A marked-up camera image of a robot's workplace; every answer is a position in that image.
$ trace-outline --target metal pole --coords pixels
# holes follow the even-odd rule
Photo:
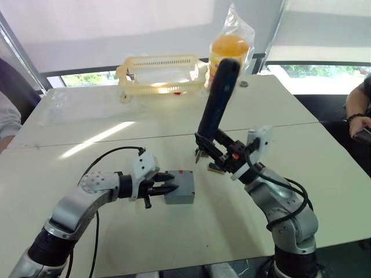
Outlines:
[[[267,61],[269,52],[271,51],[271,48],[274,43],[274,39],[276,38],[279,26],[281,25],[283,14],[285,13],[288,2],[289,0],[283,0],[281,3],[281,7],[279,8],[279,16],[278,16],[277,24],[272,33],[271,40],[268,42],[267,48],[265,49],[265,57],[263,58],[263,61],[261,62],[261,68],[265,65],[265,62]]]
[[[24,67],[24,69],[41,88],[43,94],[45,94],[47,90],[51,89],[52,86],[50,85],[49,81],[46,78],[42,77],[41,74],[37,71],[37,69],[31,62],[26,51],[23,49],[22,45],[18,41],[17,37],[13,33],[12,29],[10,28],[8,22],[6,22],[1,12],[0,12],[0,34],[3,40],[9,46],[9,49],[13,52],[13,54],[17,57],[18,61]]]

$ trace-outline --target sunlight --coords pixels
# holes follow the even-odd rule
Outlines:
[[[82,149],[85,149],[87,148],[88,146],[92,145],[93,143],[95,142],[98,142],[98,141],[101,141],[105,138],[107,138],[108,136],[130,126],[134,124],[134,122],[123,122],[123,123],[120,123],[119,125],[116,125],[110,129],[107,129],[106,131],[102,132],[102,133],[99,133],[98,135],[90,138],[90,139],[87,139],[86,141],[84,141],[83,143],[81,144],[78,144],[77,146],[73,147],[72,149],[68,150],[67,152],[65,152],[64,154],[62,154],[60,156],[60,158],[67,158],[79,151],[81,151]]]

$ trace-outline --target gray box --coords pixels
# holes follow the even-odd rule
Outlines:
[[[193,204],[195,200],[195,185],[193,172],[188,170],[166,171],[174,179],[165,181],[164,185],[177,185],[178,188],[164,196],[166,204]]]

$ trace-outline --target smartphone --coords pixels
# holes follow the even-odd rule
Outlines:
[[[371,130],[364,127],[359,133],[354,135],[354,139],[361,143],[371,145]]]

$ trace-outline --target gray sleeve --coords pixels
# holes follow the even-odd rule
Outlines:
[[[0,141],[16,135],[21,128],[21,114],[10,100],[0,92]]]

